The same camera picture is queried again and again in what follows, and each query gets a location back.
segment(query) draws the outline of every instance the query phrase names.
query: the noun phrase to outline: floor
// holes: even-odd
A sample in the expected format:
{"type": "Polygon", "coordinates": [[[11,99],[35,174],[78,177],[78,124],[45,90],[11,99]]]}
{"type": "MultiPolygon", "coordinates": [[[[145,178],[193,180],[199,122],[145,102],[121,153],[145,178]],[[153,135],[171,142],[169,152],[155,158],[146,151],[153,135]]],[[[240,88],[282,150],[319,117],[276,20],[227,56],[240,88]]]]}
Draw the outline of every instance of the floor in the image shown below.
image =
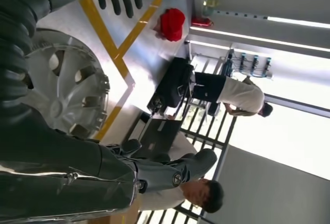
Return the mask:
{"type": "Polygon", "coordinates": [[[146,110],[156,86],[188,34],[187,19],[183,39],[169,42],[156,37],[153,30],[167,8],[188,13],[187,0],[143,0],[143,6],[128,18],[122,0],[122,14],[114,13],[111,0],[105,10],[97,0],[79,0],[51,13],[38,23],[69,34],[91,49],[109,77],[110,91],[107,120],[96,138],[103,144],[120,143],[146,110]]]}

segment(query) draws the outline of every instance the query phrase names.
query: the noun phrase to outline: white shirt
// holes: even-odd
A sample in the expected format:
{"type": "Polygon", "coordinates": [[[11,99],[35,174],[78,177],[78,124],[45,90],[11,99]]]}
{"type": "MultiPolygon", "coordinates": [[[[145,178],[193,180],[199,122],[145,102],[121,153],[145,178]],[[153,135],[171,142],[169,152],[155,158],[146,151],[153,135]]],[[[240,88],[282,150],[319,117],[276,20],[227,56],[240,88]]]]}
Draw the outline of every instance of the white shirt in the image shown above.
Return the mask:
{"type": "MultiPolygon", "coordinates": [[[[177,160],[187,154],[196,154],[197,151],[183,133],[179,132],[171,147],[168,155],[171,160],[177,160]]],[[[176,207],[185,200],[180,187],[167,189],[165,191],[150,192],[141,194],[140,211],[144,210],[167,210],[176,207]]]]}
{"type": "Polygon", "coordinates": [[[258,113],[264,106],[264,93],[255,85],[227,77],[218,102],[231,104],[244,111],[258,113]]]}

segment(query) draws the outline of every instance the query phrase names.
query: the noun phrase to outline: light fixture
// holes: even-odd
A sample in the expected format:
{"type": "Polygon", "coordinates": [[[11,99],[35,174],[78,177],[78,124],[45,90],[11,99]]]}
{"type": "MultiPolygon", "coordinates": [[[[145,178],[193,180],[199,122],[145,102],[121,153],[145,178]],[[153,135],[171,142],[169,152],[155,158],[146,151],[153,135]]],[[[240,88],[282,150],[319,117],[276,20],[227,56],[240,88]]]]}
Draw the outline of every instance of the light fixture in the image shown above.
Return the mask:
{"type": "Polygon", "coordinates": [[[223,31],[212,30],[212,29],[208,29],[208,28],[201,28],[201,27],[190,27],[190,29],[197,30],[197,31],[202,31],[202,32],[216,33],[218,35],[227,35],[227,36],[233,36],[233,37],[249,39],[249,40],[263,41],[263,42],[268,42],[268,43],[273,43],[273,44],[288,45],[288,46],[294,46],[294,47],[299,47],[299,48],[306,48],[306,49],[310,49],[310,50],[320,50],[320,51],[325,51],[325,52],[330,53],[330,49],[328,49],[328,48],[322,48],[322,47],[310,46],[310,45],[301,45],[301,44],[295,44],[295,43],[284,42],[284,41],[279,41],[279,40],[270,40],[270,39],[258,38],[258,37],[253,37],[253,36],[248,36],[248,35],[238,35],[236,33],[223,32],[223,31]]]}
{"type": "Polygon", "coordinates": [[[270,17],[270,16],[268,17],[267,20],[273,21],[273,22],[290,23],[290,24],[303,25],[303,26],[308,26],[308,27],[330,28],[330,24],[318,23],[318,22],[307,22],[307,21],[291,20],[291,19],[270,17]]]}
{"type": "MultiPolygon", "coordinates": [[[[208,46],[208,47],[213,47],[213,48],[217,48],[217,49],[224,49],[224,50],[229,50],[230,49],[228,46],[222,46],[222,45],[215,45],[215,44],[210,44],[210,43],[205,43],[205,42],[199,42],[199,41],[195,41],[195,40],[190,40],[190,41],[192,44],[195,44],[195,45],[203,45],[203,46],[208,46]]],[[[236,52],[238,53],[245,53],[245,54],[249,54],[249,55],[257,55],[259,57],[270,57],[270,55],[269,54],[266,54],[266,53],[258,53],[255,51],[250,51],[250,50],[244,50],[244,49],[238,49],[238,48],[234,48],[233,49],[236,52]]]]}

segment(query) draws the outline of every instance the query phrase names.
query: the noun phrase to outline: yellow floor line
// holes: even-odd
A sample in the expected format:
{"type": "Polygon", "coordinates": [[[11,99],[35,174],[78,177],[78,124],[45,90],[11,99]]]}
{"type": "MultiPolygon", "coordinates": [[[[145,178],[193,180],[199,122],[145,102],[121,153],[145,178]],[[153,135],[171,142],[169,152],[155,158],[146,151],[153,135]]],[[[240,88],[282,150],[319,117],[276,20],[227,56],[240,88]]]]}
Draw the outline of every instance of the yellow floor line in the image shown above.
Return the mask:
{"type": "Polygon", "coordinates": [[[115,108],[107,117],[104,122],[103,126],[94,137],[94,139],[101,141],[111,125],[115,121],[115,119],[119,114],[125,103],[130,97],[132,93],[133,88],[128,88],[126,91],[119,99],[119,101],[115,106],[115,108]]]}
{"type": "Polygon", "coordinates": [[[159,7],[162,0],[153,0],[151,5],[122,42],[117,48],[109,33],[102,17],[97,11],[93,0],[80,0],[80,5],[94,27],[106,52],[113,61],[120,75],[128,85],[128,89],[120,98],[115,108],[106,118],[103,126],[95,136],[96,139],[102,140],[111,127],[115,119],[119,114],[124,104],[133,91],[134,81],[128,68],[122,57],[140,35],[149,20],[159,7]]]}
{"type": "Polygon", "coordinates": [[[106,52],[113,61],[115,66],[119,71],[120,75],[125,80],[127,78],[133,79],[128,71],[122,57],[118,57],[119,51],[113,42],[111,35],[109,33],[106,26],[104,24],[102,17],[97,11],[93,0],[80,0],[80,5],[94,27],[106,52]]]}
{"type": "Polygon", "coordinates": [[[117,57],[122,58],[142,30],[151,19],[151,17],[162,4],[162,0],[153,0],[151,5],[119,46],[117,57]]]}

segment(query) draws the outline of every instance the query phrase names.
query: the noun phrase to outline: young man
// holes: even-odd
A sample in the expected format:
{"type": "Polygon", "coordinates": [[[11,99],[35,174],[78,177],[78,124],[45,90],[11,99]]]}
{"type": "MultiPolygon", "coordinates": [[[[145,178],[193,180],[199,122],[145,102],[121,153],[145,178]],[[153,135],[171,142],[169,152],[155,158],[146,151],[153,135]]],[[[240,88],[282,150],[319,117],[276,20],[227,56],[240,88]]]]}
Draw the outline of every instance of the young man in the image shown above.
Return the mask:
{"type": "Polygon", "coordinates": [[[264,102],[264,93],[248,77],[240,82],[230,77],[196,72],[196,81],[193,98],[223,102],[230,115],[267,117],[273,111],[271,105],[264,102]],[[230,105],[237,109],[233,110],[230,105]]]}
{"type": "MultiPolygon", "coordinates": [[[[143,113],[141,120],[146,123],[150,115],[143,113]]],[[[184,134],[179,132],[168,152],[171,160],[177,160],[187,153],[197,153],[184,134]]],[[[182,184],[177,188],[140,195],[140,210],[166,210],[188,200],[208,213],[219,210],[224,199],[224,190],[217,181],[199,179],[182,184]]]]}

